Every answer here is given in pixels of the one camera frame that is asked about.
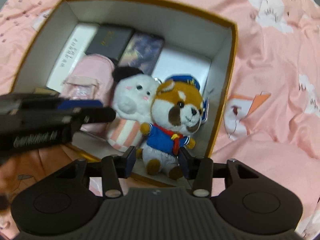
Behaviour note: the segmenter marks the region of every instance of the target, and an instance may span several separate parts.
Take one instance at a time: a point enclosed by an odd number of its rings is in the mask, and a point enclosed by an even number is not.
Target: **plush dog eye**
[[[178,105],[180,108],[183,108],[183,107],[184,107],[184,102],[179,101],[179,102],[177,103],[177,105]]]

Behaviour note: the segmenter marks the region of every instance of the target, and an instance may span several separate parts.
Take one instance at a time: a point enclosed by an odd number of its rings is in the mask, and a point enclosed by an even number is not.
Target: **black plush ear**
[[[112,73],[113,80],[115,82],[119,82],[122,79],[137,75],[137,74],[143,74],[143,72],[136,68],[136,67],[119,67],[116,66],[115,70]]]

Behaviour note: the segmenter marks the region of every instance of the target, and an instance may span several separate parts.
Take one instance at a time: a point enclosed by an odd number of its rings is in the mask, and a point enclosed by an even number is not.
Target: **brown and white plush dog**
[[[183,176],[178,164],[180,147],[192,149],[190,136],[200,127],[203,98],[199,83],[191,76],[173,76],[161,84],[151,105],[154,124],[143,123],[141,132],[148,135],[142,159],[147,173],[163,171],[171,179]]]

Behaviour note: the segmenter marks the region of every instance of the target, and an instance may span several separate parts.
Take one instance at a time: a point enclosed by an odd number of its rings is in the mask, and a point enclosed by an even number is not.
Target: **black box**
[[[103,55],[117,65],[133,32],[126,26],[101,25],[85,53]]]

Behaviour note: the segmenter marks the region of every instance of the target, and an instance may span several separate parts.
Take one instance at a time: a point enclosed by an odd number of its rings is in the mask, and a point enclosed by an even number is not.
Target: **cardboard box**
[[[223,119],[233,70],[236,24],[218,15],[167,0],[61,0],[28,48],[12,91],[33,92],[36,87],[45,87],[69,36],[81,22],[125,25],[154,33],[163,37],[169,47],[209,59],[211,63],[203,96],[206,98],[213,89],[214,92],[209,96],[208,120],[193,136],[196,147],[191,154],[210,156]],[[101,158],[120,154],[106,142],[96,143],[81,133],[74,136],[73,145],[85,150],[88,159],[91,155]],[[185,185],[185,182],[175,182],[164,175],[150,177],[139,166],[141,163],[137,161],[134,173],[149,183]]]

